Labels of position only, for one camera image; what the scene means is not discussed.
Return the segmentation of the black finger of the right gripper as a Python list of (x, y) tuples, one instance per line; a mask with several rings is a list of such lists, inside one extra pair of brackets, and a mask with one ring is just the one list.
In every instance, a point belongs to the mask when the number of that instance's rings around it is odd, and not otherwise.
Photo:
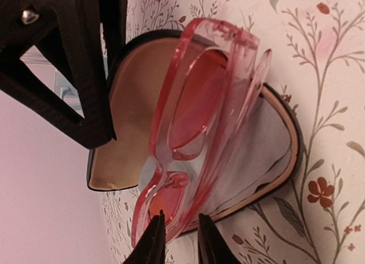
[[(105, 68), (125, 44), (127, 0), (1, 0), (1, 90), (87, 149), (116, 137)], [(31, 47), (76, 88), (75, 112), (22, 62)]]

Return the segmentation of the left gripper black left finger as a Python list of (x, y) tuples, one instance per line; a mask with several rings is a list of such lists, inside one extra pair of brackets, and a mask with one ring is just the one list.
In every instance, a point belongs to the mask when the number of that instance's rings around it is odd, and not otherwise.
[(164, 264), (166, 249), (165, 215), (153, 216), (136, 247), (123, 264)]

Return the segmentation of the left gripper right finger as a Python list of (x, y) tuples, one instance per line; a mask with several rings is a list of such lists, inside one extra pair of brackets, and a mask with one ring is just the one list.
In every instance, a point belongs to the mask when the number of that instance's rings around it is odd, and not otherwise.
[(237, 264), (220, 231), (209, 215), (198, 215), (198, 262), (203, 264)]

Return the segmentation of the black glasses case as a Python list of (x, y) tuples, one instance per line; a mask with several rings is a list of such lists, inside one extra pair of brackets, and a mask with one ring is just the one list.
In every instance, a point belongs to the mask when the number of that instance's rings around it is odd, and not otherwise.
[[(176, 30), (151, 31), (131, 40), (119, 51), (108, 77), (117, 138), (90, 152), (87, 168), (90, 189), (114, 191), (139, 186), (141, 171), (148, 159), (153, 114), (180, 35), (181, 32)], [(283, 99), (267, 84), (263, 85), (259, 98)], [(297, 157), (301, 163), (297, 161), (296, 170), (288, 179), (302, 165), (303, 138), (300, 133), (300, 153)]]

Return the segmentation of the blue cleaning cloth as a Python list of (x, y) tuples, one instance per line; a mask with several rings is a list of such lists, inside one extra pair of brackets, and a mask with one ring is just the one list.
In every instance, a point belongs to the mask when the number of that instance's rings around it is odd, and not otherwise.
[[(300, 131), (290, 107), (283, 99), (259, 98), (222, 177), (199, 213), (219, 220), (271, 193), (284, 183), (296, 170), (294, 167), (299, 161), (297, 154), (300, 153)], [(171, 164), (172, 173), (177, 173), (178, 181), (197, 179), (206, 156), (206, 147), (198, 150), (200, 152), (195, 159)], [(141, 206), (146, 202), (146, 194), (154, 187), (150, 184), (155, 169), (155, 161), (149, 157), (141, 171), (141, 194), (135, 206), (135, 217), (143, 214)], [(157, 197), (157, 204), (150, 204), (148, 214), (154, 216), (154, 211), (158, 214), (160, 209), (167, 206), (168, 210), (164, 213), (168, 218), (167, 211), (174, 211), (175, 205), (182, 209), (182, 205), (177, 203), (182, 203), (181, 196), (188, 190), (184, 186), (180, 187), (180, 182), (177, 184), (177, 187), (162, 189), (162, 198)]]

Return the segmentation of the pink sunglasses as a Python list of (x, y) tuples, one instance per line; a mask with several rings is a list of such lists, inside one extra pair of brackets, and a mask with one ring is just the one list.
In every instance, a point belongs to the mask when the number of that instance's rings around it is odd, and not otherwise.
[(271, 50), (218, 19), (196, 18), (182, 32), (169, 65), (149, 139), (155, 163), (137, 199), (131, 243), (163, 214), (166, 239), (181, 234), (228, 166), (262, 91)]

